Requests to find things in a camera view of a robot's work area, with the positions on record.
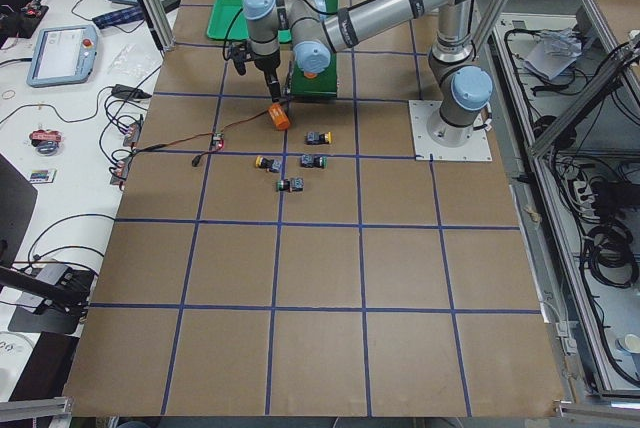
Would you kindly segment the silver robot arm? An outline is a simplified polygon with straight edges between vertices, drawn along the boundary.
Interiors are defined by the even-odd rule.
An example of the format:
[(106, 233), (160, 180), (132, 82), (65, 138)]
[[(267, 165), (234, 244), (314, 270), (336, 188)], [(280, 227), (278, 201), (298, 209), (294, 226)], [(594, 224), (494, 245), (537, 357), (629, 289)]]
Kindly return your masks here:
[(364, 0), (334, 12), (321, 9), (322, 0), (242, 0), (248, 38), (229, 47), (226, 55), (239, 74), (252, 62), (263, 73), (273, 101), (281, 98), (276, 73), (280, 65), (279, 33), (289, 31), (294, 60), (307, 74), (319, 75), (331, 56), (402, 23), (437, 11), (437, 37), (429, 65), (443, 100), (427, 121), (436, 143), (464, 145), (479, 113), (488, 105), (493, 82), (471, 61), (478, 42), (471, 37), (473, 0)]

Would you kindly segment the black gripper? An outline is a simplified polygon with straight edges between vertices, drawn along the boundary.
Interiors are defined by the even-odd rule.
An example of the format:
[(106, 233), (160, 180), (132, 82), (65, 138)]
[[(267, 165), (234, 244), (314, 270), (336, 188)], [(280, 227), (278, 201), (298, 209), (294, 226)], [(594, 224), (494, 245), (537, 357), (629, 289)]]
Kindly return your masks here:
[(267, 84), (271, 100), (278, 103), (281, 98), (281, 85), (277, 76), (277, 68), (280, 66), (280, 51), (262, 55), (253, 52), (251, 60), (257, 69), (265, 73), (265, 82)]

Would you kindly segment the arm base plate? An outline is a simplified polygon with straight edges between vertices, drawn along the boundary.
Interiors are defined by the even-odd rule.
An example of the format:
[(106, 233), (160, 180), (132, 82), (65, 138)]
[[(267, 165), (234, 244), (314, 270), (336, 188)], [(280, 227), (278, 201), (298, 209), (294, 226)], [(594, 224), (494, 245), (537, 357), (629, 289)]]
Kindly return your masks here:
[(481, 112), (477, 112), (471, 126), (458, 128), (441, 118), (440, 105), (439, 100), (408, 101), (414, 158), (417, 161), (491, 162)]

